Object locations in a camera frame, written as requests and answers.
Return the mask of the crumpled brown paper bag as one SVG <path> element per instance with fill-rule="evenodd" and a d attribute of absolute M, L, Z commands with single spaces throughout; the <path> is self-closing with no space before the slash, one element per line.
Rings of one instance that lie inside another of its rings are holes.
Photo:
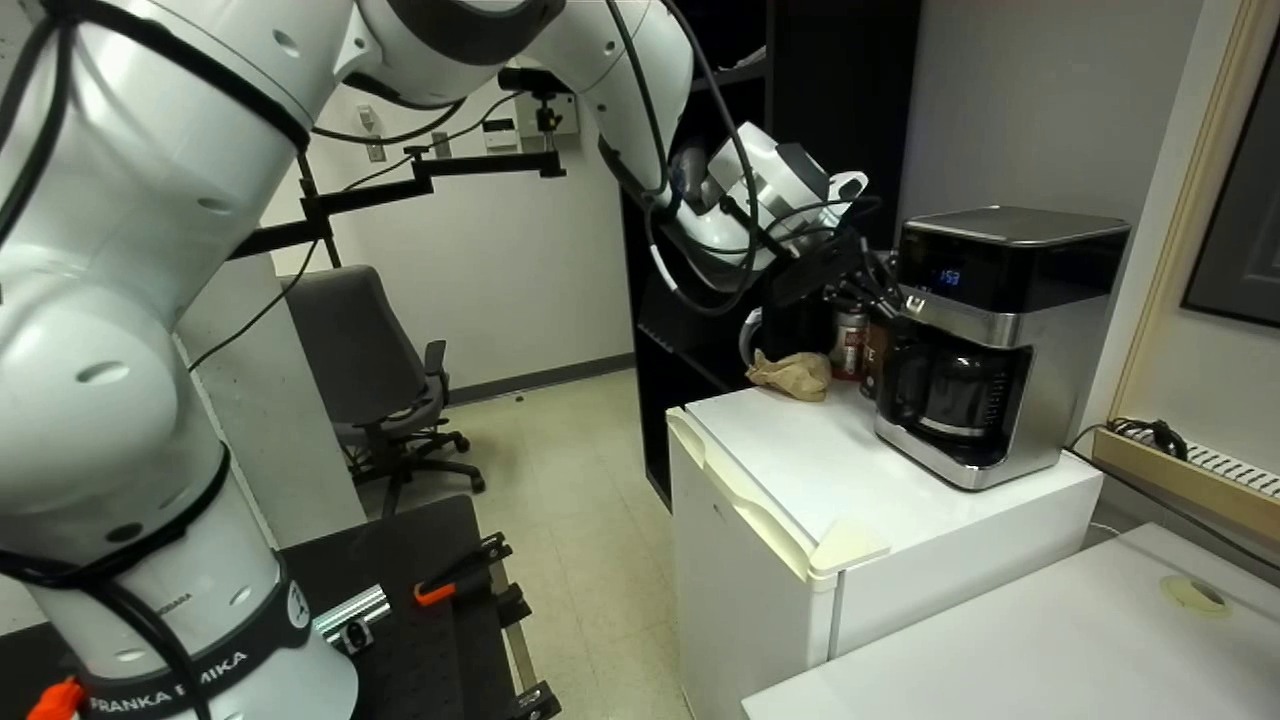
<path fill-rule="evenodd" d="M 829 359 L 823 354 L 799 352 L 772 361 L 756 350 L 748 364 L 746 378 L 786 397 L 818 404 L 826 400 L 833 374 Z"/>

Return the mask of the white fridge door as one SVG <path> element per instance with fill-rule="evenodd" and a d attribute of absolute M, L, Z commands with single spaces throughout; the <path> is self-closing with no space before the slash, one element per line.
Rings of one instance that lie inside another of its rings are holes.
<path fill-rule="evenodd" d="M 751 694 L 829 659 L 835 578 L 815 544 L 690 411 L 668 411 L 678 671 L 694 720 L 745 720 Z"/>

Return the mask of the grey office chair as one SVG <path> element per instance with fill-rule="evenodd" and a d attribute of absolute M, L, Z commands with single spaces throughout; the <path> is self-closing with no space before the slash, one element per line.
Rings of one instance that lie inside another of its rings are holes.
<path fill-rule="evenodd" d="M 471 450 L 470 438 L 447 429 L 447 342 L 413 343 L 379 273 L 349 265 L 279 283 L 353 484 L 385 484 L 381 515 L 397 512 L 420 471 L 466 477 L 472 493 L 484 492 L 479 468 L 439 455 Z"/>

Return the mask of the orange and black clamp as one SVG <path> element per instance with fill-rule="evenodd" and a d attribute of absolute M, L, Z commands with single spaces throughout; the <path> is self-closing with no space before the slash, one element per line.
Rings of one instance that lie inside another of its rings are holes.
<path fill-rule="evenodd" d="M 428 609 L 444 602 L 461 602 L 476 594 L 493 594 L 495 569 L 511 555 L 512 548 L 504 533 L 486 536 L 443 571 L 416 583 L 412 588 L 413 602 Z"/>

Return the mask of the black shelf unit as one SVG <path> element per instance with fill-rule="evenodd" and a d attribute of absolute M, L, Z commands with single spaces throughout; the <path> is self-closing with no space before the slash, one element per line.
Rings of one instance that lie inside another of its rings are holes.
<path fill-rule="evenodd" d="M 881 204 L 858 220 L 893 243 L 922 0 L 673 0 L 716 68 L 736 122 L 795 142 L 827 172 L 859 170 Z M 666 411 L 748 386 L 739 329 L 767 296 L 756 282 L 718 318 L 685 307 L 648 251 L 643 210 L 622 201 L 643 477 L 671 496 Z"/>

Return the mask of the dark framed board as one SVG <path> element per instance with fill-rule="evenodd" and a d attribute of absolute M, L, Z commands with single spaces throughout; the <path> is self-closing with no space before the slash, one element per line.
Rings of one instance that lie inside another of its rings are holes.
<path fill-rule="evenodd" d="M 1280 28 L 1181 306 L 1280 329 Z"/>

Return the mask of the white wall box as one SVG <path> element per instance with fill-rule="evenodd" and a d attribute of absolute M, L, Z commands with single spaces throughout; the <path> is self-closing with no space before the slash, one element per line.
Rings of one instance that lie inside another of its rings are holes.
<path fill-rule="evenodd" d="M 521 94 L 515 100 L 515 119 L 521 138 L 539 138 L 544 131 L 538 124 L 539 113 L 548 110 L 556 118 L 554 135 L 579 133 L 579 102 L 573 94 L 549 94 L 545 97 Z"/>

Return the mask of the black and steel coffeemaker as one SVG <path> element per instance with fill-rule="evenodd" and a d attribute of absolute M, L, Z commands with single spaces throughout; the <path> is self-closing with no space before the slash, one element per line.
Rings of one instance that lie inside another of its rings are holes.
<path fill-rule="evenodd" d="M 1060 460 L 1105 338 L 1126 254 L 1128 222 L 993 205 L 902 224 L 895 277 L 904 319 L 895 336 L 941 332 L 991 348 L 1030 350 L 1007 450 L 956 454 L 884 420 L 876 433 L 948 484 L 1001 486 Z"/>

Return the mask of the white mini fridge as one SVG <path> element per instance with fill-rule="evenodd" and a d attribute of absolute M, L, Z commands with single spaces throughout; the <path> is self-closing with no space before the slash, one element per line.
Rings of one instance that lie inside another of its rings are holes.
<path fill-rule="evenodd" d="M 818 404 L 750 388 L 672 409 L 722 441 L 815 544 L 812 578 L 837 580 L 826 662 L 1075 553 L 1103 484 L 1066 457 L 955 489 L 883 442 L 870 402 L 845 383 Z"/>

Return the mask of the silver aluminium rail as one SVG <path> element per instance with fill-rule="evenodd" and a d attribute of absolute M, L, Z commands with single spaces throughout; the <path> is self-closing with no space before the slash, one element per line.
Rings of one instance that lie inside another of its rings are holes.
<path fill-rule="evenodd" d="M 333 648 L 353 657 L 372 646 L 374 625 L 389 616 L 390 602 L 387 592 L 380 584 L 374 584 L 319 614 L 312 620 L 312 628 Z"/>

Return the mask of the glass coffee carafe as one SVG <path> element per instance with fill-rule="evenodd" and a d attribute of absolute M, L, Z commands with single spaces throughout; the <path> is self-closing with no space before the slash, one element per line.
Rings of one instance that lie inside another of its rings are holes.
<path fill-rule="evenodd" d="M 991 348 L 933 331 L 895 336 L 877 410 L 948 452 L 1002 455 L 1029 365 L 1028 348 Z"/>

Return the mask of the metal can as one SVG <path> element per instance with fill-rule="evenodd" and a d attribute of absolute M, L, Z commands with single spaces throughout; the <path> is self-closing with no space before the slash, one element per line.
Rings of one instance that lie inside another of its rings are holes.
<path fill-rule="evenodd" d="M 869 322 L 869 314 L 860 305 L 835 311 L 833 345 L 828 355 L 833 378 L 851 382 L 863 380 L 865 375 L 863 355 Z"/>

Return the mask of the roll of tape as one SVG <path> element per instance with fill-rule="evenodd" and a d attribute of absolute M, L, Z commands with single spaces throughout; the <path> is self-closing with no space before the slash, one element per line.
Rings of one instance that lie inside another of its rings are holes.
<path fill-rule="evenodd" d="M 1193 577 L 1167 575 L 1160 579 L 1166 600 L 1203 618 L 1229 618 L 1231 605 L 1215 587 Z"/>

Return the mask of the white table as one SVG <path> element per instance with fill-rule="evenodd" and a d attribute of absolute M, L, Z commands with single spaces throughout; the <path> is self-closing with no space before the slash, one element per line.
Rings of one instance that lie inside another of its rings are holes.
<path fill-rule="evenodd" d="M 1160 579 L 1231 605 L 1203 618 Z M 748 697 L 748 720 L 1280 720 L 1280 588 L 1147 524 Z"/>

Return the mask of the brown jar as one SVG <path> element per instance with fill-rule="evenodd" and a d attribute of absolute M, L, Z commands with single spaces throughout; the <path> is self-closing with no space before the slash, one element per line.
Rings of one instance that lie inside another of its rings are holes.
<path fill-rule="evenodd" d="M 872 318 L 867 325 L 865 338 L 861 345 L 861 395 L 872 401 L 877 400 L 881 387 L 882 365 L 890 352 L 892 333 L 878 319 Z"/>

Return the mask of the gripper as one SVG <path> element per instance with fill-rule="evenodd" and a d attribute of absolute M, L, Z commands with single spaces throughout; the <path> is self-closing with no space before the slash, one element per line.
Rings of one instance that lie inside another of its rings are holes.
<path fill-rule="evenodd" d="M 895 256 L 870 250 L 864 234 L 836 234 L 776 273 L 767 306 L 829 304 L 841 313 L 860 307 L 882 323 L 904 319 L 904 295 L 893 273 Z"/>

